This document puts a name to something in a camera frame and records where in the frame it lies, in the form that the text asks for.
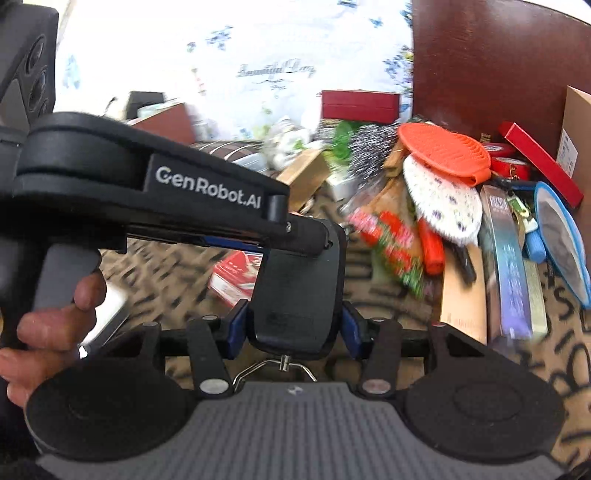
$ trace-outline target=silver tinsel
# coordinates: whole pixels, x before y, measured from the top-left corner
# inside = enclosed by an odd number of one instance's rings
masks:
[[[349,142],[349,171],[362,182],[377,175],[398,140],[399,122],[392,125],[363,125]]]

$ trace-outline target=silver screw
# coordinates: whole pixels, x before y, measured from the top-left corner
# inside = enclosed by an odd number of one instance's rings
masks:
[[[221,378],[208,378],[199,384],[199,389],[210,395],[219,395],[229,388],[228,382]]]
[[[363,382],[361,388],[372,395],[382,395],[389,392],[392,385],[382,378],[371,378]]]

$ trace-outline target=white floral curtain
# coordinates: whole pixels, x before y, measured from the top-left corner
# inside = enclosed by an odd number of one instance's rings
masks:
[[[257,138],[284,115],[314,118],[328,89],[399,92],[408,118],[411,4],[79,0],[56,83],[57,111],[99,115],[129,90],[163,91],[194,105],[210,138]]]

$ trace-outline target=black round disc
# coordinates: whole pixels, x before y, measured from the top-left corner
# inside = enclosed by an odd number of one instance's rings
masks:
[[[422,377],[408,390],[405,412],[428,444],[478,462],[549,450],[564,421],[552,386],[518,365],[487,358],[452,359]]]
[[[25,419],[44,453],[97,462],[160,445],[184,425],[188,410],[184,390],[150,365],[101,358],[41,384]]]

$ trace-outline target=red and white box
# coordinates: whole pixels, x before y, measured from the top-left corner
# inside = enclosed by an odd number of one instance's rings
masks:
[[[499,132],[535,165],[571,208],[577,208],[583,193],[577,184],[538,143],[515,122],[503,122]]]
[[[393,124],[400,116],[400,94],[364,90],[322,91],[322,118]]]
[[[261,261],[262,254],[234,251],[213,267],[209,288],[230,307],[250,301]]]

